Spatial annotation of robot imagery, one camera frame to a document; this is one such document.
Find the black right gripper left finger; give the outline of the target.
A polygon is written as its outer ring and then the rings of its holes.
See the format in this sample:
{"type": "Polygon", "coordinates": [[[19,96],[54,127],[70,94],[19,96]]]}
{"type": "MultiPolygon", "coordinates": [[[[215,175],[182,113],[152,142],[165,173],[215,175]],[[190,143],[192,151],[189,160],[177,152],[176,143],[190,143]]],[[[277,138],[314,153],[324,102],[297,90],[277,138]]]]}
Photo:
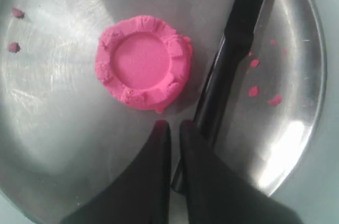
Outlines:
{"type": "Polygon", "coordinates": [[[61,223],[168,223],[171,158],[169,124],[157,121],[121,175],[61,223]]]}

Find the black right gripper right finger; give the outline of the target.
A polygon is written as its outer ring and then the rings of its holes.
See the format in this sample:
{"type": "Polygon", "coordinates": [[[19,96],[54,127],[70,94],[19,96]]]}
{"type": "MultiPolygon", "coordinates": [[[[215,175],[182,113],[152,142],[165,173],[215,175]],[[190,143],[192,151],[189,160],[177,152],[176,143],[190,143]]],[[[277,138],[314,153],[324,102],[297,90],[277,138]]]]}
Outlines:
{"type": "Polygon", "coordinates": [[[229,169],[189,120],[180,125],[180,147],[189,223],[299,223],[229,169]]]}

